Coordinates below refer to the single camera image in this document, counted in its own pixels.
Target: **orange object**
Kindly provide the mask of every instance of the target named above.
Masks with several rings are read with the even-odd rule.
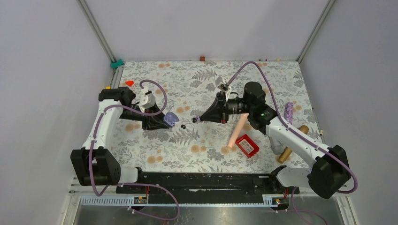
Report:
[[[125,83],[126,83],[129,87],[131,87],[131,86],[133,86],[134,81],[126,81]]]
[[[247,121],[247,117],[248,117],[248,116],[249,116],[248,113],[242,113],[242,114],[240,114],[240,117],[239,117],[239,120],[238,120],[238,122],[237,122],[237,125],[236,125],[234,131],[233,131],[232,134],[231,134],[230,141],[228,142],[228,147],[232,148],[232,147],[234,146],[234,144],[235,144],[235,142],[236,142],[236,139],[237,139],[237,137],[239,136],[240,131],[241,131],[242,128],[243,128],[243,125],[244,125],[244,124],[246,123],[246,121]]]

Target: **red box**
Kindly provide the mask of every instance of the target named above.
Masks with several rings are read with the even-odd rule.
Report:
[[[243,135],[242,137],[238,138],[235,144],[237,144],[237,146],[248,158],[251,158],[260,150],[260,148],[252,139],[250,139],[248,135]]]

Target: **red triangle block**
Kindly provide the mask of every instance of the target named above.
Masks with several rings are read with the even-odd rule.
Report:
[[[126,81],[125,83],[126,83],[129,87],[131,87],[131,86],[133,86],[134,81]]]

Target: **black mount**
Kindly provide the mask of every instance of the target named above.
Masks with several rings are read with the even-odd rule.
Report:
[[[119,87],[116,89],[103,89],[99,94],[98,100],[101,102],[104,99],[113,99],[115,101],[120,101],[122,105],[131,107],[135,110],[141,111],[138,105],[132,104],[132,100],[134,100],[136,95],[130,90],[128,87]],[[155,105],[145,109],[146,113],[154,113],[158,112],[160,109]],[[143,130],[157,130],[157,129],[168,129],[170,126],[163,120],[164,113],[160,113],[156,116],[143,116],[137,114],[135,112],[129,111],[127,109],[123,109],[123,112],[120,116],[120,119],[125,120],[137,120],[142,121],[142,129]]]
[[[91,185],[88,170],[89,150],[82,148],[72,150],[70,160],[75,169],[77,179],[81,186]],[[116,185],[120,179],[120,164],[108,149],[99,147],[92,151],[92,157],[97,163],[92,164],[94,182],[96,185]]]
[[[330,154],[349,167],[343,148],[336,145],[328,150]],[[307,177],[311,189],[320,197],[329,199],[351,178],[351,175],[330,156],[324,155],[316,158],[312,171]]]
[[[216,94],[212,105],[200,116],[201,121],[226,123],[230,114],[249,113],[250,125],[266,135],[265,126],[277,116],[276,111],[265,104],[265,92],[258,82],[245,84],[243,98],[226,99],[225,92]]]
[[[220,203],[263,203],[263,194],[283,194],[283,187],[277,180],[277,168],[272,173],[183,173],[183,172],[142,172],[138,168],[137,183],[155,184],[165,187],[179,203],[220,204]],[[289,192],[294,187],[287,187]],[[145,187],[116,187],[118,194],[143,194]],[[158,188],[151,188],[148,203],[174,203],[168,194]]]

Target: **gray wall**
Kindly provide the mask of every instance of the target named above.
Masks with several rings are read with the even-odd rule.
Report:
[[[338,0],[302,70],[329,145],[359,179],[360,224],[396,224],[398,2]]]
[[[327,2],[87,0],[124,60],[294,60]]]
[[[56,224],[109,61],[75,0],[0,3],[0,218]]]

